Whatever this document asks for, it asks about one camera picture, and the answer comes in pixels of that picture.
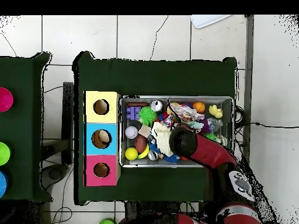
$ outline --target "shape sorter box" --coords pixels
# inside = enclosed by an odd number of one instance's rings
[[[115,186],[120,177],[118,149],[119,97],[116,92],[85,92],[85,186]],[[103,131],[109,140],[108,142],[101,140],[100,133],[103,133]],[[104,177],[96,175],[95,171],[98,164],[104,164],[107,168],[107,175]]]
[[[94,167],[98,163],[109,166],[107,177],[99,178],[94,174]],[[88,155],[86,157],[86,186],[116,186],[120,177],[120,165],[117,155]]]

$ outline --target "orange basketball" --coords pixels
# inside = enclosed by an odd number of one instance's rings
[[[206,109],[206,107],[204,106],[204,103],[199,102],[199,101],[193,103],[193,108],[196,109],[196,111],[198,113],[204,113],[204,110]]]

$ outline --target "blue box face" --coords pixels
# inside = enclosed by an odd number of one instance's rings
[[[92,134],[97,130],[105,130],[111,135],[111,143],[107,148],[99,149],[92,143]],[[116,155],[117,154],[117,124],[86,124],[87,155]]]

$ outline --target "purple toy block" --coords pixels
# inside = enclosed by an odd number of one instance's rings
[[[128,120],[139,120],[139,111],[141,107],[127,107],[127,119]]]

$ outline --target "yellow box face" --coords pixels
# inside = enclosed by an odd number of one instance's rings
[[[85,93],[88,123],[117,123],[119,94],[99,91],[86,91]]]

